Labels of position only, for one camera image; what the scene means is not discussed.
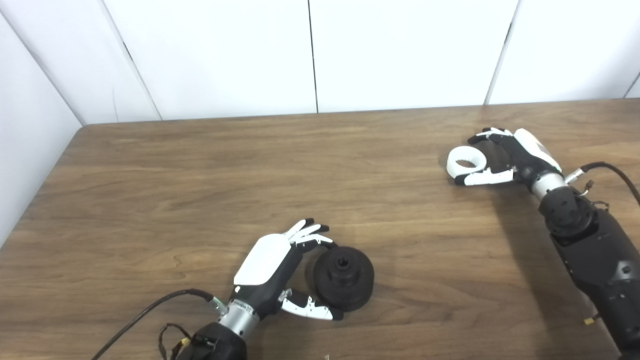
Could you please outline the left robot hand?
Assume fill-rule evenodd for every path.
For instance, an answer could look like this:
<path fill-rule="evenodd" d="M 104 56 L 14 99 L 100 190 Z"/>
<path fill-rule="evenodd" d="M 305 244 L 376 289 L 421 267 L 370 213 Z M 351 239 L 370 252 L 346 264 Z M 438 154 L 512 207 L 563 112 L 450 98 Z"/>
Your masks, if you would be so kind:
<path fill-rule="evenodd" d="M 328 225 L 306 218 L 283 233 L 260 237 L 233 277 L 230 301 L 242 304 L 260 320 L 283 310 L 309 319 L 342 321 L 342 310 L 288 287 L 304 254 L 318 247 L 338 247 L 324 235 L 329 230 Z"/>

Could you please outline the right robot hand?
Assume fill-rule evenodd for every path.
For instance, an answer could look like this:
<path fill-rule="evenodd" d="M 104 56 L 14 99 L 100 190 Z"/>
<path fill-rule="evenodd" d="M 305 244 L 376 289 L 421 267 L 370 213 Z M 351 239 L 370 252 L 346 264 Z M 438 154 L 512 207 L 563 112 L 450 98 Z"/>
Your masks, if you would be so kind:
<path fill-rule="evenodd" d="M 508 157 L 506 164 L 497 170 L 489 166 L 487 155 L 475 147 L 485 141 L 501 148 Z M 446 172 L 457 186 L 519 182 L 531 189 L 546 177 L 564 185 L 558 162 L 526 129 L 511 132 L 500 127 L 486 127 L 470 137 L 467 144 L 453 148 L 446 159 Z"/>

